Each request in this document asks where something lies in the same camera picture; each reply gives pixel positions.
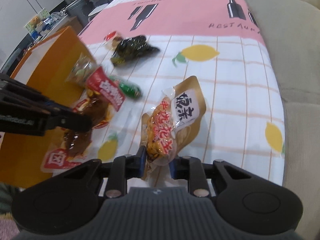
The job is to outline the brown meat snack pack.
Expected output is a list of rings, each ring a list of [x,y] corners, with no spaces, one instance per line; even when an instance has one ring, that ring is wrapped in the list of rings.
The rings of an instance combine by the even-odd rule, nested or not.
[[[62,172],[95,157],[92,151],[98,142],[98,129],[107,127],[125,101],[118,85],[98,67],[85,80],[85,97],[78,101],[72,114],[56,129],[41,171]]]

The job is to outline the peanut snack bag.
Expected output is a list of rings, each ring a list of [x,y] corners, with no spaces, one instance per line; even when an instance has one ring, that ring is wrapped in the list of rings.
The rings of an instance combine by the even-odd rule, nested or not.
[[[163,90],[158,105],[141,119],[140,145],[146,148],[143,180],[166,166],[198,135],[206,102],[196,76]]]

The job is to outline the small cake clear pack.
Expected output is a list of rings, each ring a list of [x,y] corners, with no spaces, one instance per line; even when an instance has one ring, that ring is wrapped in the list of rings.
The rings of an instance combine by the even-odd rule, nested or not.
[[[117,32],[113,31],[109,33],[107,36],[104,38],[104,46],[109,49],[109,50],[115,50],[118,44],[123,40],[124,38],[122,35]]]

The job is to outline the black seaweed snack pack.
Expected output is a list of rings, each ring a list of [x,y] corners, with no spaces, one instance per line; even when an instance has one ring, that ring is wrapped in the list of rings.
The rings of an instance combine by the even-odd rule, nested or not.
[[[114,67],[129,61],[140,59],[160,52],[160,49],[150,45],[144,35],[138,35],[122,40],[110,58]]]

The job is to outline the orange storage box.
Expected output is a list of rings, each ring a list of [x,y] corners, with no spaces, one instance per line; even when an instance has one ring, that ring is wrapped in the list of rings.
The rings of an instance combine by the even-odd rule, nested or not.
[[[82,88],[67,82],[89,50],[71,27],[33,46],[11,75],[1,75],[1,182],[28,188],[47,175],[42,160],[56,130],[87,132],[89,117],[72,111]]]

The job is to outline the mixed nuts clear bag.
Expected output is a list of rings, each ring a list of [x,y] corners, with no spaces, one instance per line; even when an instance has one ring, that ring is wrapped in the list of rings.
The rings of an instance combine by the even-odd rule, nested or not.
[[[85,88],[86,80],[97,68],[98,65],[95,60],[81,53],[71,72],[69,73],[66,82],[74,83],[82,88]]]

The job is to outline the green sausage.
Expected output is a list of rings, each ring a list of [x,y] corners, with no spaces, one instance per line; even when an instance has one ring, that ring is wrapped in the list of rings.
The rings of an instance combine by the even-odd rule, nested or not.
[[[130,81],[124,80],[118,76],[109,75],[108,77],[127,97],[131,99],[138,99],[142,96],[142,91],[137,84],[131,83]]]

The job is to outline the teddy bear picture card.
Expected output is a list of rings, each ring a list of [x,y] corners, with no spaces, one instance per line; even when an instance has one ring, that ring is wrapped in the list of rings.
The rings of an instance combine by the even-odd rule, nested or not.
[[[33,31],[36,31],[37,33],[40,32],[38,31],[38,27],[46,20],[47,18],[50,17],[50,13],[47,11],[46,8],[42,9],[39,13],[37,13],[25,26],[25,30],[28,32],[29,35],[33,33]]]

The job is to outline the cardboard box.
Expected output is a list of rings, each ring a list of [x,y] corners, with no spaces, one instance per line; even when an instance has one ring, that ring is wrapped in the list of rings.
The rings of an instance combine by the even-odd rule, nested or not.
[[[70,20],[66,23],[64,23],[63,25],[61,25],[61,27],[59,27],[57,29],[57,31],[60,31],[66,27],[71,27],[76,34],[79,34],[82,30],[83,30],[83,26],[81,25],[81,23],[78,21],[78,18],[75,16],[75,17],[72,17],[70,18]]]

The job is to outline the grey metal bin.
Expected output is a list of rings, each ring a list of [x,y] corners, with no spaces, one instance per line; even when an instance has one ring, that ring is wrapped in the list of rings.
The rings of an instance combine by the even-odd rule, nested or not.
[[[67,15],[76,17],[83,27],[88,24],[88,17],[84,8],[86,4],[87,0],[75,0],[66,7]]]

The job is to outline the white round stool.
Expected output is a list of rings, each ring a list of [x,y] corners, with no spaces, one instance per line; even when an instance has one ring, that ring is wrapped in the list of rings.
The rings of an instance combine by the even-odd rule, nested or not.
[[[88,21],[90,22],[99,14],[102,10],[104,10],[108,6],[108,3],[102,4],[96,8],[94,8],[89,14],[88,14]]]

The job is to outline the patterned tablecloth mat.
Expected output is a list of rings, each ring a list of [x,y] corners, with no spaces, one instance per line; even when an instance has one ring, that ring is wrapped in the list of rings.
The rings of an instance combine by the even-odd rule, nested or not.
[[[144,35],[160,52],[114,67],[104,38]],[[95,157],[135,154],[141,117],[163,90],[196,76],[206,102],[197,137],[180,152],[205,163],[223,159],[276,184],[284,175],[284,110],[260,29],[245,0],[114,0],[80,34],[108,74],[137,84],[111,123],[97,130]]]

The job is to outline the beige sofa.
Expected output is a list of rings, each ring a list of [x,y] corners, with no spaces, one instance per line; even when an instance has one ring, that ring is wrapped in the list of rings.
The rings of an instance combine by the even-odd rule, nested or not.
[[[284,185],[302,200],[297,232],[319,239],[319,0],[245,0],[285,109]]]

